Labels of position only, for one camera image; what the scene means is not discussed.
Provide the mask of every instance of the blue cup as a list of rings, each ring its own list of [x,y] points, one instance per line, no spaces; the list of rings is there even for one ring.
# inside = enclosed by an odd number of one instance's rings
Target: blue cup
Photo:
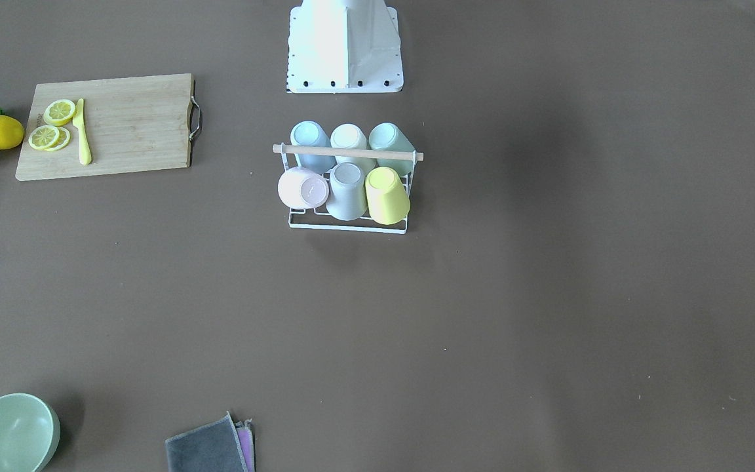
[[[330,147],[328,135],[315,121],[303,121],[293,126],[290,131],[290,143],[293,146]],[[296,162],[317,174],[324,174],[334,165],[336,159],[332,155],[313,155],[312,153],[297,153]]]
[[[366,212],[366,175],[351,162],[337,164],[330,170],[330,194],[326,208],[338,220],[351,221]]]

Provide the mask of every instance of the yellow knife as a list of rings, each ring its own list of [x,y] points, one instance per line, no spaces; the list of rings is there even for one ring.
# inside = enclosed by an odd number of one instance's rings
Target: yellow knife
[[[87,124],[83,121],[83,98],[78,99],[75,104],[75,117],[71,119],[71,122],[77,128],[77,155],[81,158],[81,164],[87,165],[92,162],[92,151],[89,150],[89,141],[87,141]]]

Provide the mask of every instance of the gray cup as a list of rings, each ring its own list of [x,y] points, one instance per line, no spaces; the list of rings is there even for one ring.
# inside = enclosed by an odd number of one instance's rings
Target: gray cup
[[[332,217],[351,221],[366,212],[366,176],[360,167],[343,162],[330,170],[330,194],[326,208]]]

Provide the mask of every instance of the cloth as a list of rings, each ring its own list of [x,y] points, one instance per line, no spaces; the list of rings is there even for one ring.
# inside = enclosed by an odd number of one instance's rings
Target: cloth
[[[244,423],[240,423],[241,428],[249,430]],[[252,451],[251,430],[248,446]],[[239,430],[229,413],[216,422],[165,440],[169,472],[254,472],[254,457],[249,469],[243,449]]]

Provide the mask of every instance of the metal handle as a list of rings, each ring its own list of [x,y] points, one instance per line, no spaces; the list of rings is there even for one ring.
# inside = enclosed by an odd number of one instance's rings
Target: metal handle
[[[194,110],[197,110],[197,128],[194,128],[193,131],[191,131],[191,134],[188,135],[188,140],[191,142],[194,142],[194,139],[197,137],[198,134],[200,134],[201,129],[203,128],[203,110],[200,109],[200,105],[198,105],[197,100],[194,99],[194,96],[191,96],[191,116],[189,116],[189,123],[193,122],[194,120]]]

